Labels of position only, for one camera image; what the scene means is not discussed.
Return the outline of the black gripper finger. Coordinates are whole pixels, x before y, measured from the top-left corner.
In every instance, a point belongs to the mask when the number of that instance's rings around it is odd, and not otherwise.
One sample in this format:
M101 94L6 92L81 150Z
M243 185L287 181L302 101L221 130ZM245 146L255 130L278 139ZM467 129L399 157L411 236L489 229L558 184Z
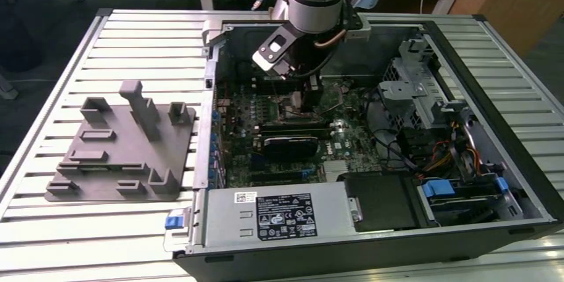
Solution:
M318 77L309 77L303 82L302 111L311 112L322 97L322 84Z

